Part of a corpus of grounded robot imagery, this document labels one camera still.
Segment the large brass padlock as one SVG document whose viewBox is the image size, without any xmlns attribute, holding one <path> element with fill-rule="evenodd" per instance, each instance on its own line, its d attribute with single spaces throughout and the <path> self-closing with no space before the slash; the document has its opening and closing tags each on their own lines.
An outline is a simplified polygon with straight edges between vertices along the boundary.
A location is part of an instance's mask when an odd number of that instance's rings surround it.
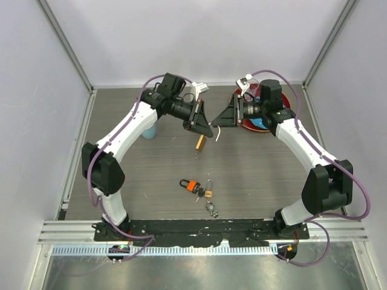
<svg viewBox="0 0 387 290">
<path fill-rule="evenodd" d="M 219 139 L 219 137 L 221 135 L 221 127 L 217 126 L 217 128 L 218 128 L 218 134 L 217 134 L 217 136 L 215 138 L 216 142 L 218 141 L 218 139 Z M 195 150 L 196 150 L 197 153 L 200 153 L 200 152 L 203 151 L 203 148 L 205 147 L 206 141 L 207 141 L 207 138 L 204 135 L 200 135 L 199 140 L 197 142 L 197 145 L 195 147 Z"/>
</svg>

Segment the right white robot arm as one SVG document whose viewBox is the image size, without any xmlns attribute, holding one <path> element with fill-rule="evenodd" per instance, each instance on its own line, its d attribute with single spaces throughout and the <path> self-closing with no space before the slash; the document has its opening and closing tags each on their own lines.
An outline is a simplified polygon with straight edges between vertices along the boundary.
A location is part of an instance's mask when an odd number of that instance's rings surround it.
<svg viewBox="0 0 387 290">
<path fill-rule="evenodd" d="M 247 75 L 236 81 L 240 92 L 232 94 L 228 106 L 213 121 L 214 127 L 236 127 L 244 120 L 260 118 L 264 126 L 293 152 L 307 171 L 301 197 L 278 210 L 273 231 L 281 239 L 309 218 L 344 207 L 353 199 L 352 164 L 326 153 L 305 130 L 296 114 L 284 106 L 282 86 L 273 79 L 259 84 L 259 97 L 250 92 Z"/>
</svg>

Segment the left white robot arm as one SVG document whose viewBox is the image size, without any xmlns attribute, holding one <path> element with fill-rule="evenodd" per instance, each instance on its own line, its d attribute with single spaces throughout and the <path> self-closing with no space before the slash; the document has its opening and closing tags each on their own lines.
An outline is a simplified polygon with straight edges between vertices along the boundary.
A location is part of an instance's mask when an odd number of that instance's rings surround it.
<svg viewBox="0 0 387 290">
<path fill-rule="evenodd" d="M 94 207 L 102 210 L 102 222 L 116 241 L 130 236 L 131 220 L 123 206 L 120 189 L 125 174 L 120 163 L 137 138 L 164 115 L 182 120 L 187 131 L 213 137 L 200 94 L 206 83 L 196 83 L 175 74 L 161 74 L 153 88 L 144 84 L 130 112 L 105 137 L 82 147 L 82 174 Z"/>
</svg>

